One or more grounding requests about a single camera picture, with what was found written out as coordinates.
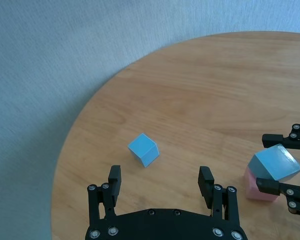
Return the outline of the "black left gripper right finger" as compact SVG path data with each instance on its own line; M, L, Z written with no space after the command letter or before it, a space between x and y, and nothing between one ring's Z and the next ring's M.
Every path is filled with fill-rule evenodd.
M217 220L239 222L237 189L234 186L222 187L215 184L215 179L208 166L200 166L198 186L210 216Z

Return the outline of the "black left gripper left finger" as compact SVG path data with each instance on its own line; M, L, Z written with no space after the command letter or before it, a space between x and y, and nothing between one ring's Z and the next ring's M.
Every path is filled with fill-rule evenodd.
M105 219L116 216L115 207L120 193L121 182L121 166L112 165L107 182L103 183L101 186L91 184L87 187L88 213L90 220L100 220L100 203L104 206Z

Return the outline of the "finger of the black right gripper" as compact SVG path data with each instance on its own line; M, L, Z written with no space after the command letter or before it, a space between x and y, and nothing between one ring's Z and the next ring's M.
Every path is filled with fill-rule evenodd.
M276 196L284 195L288 211L300 216L300 186L259 177L256 178L256 185L261 193Z
M284 137L282 134L263 134L262 144L264 148L281 144L286 149L300 150L300 124L293 124L287 137Z

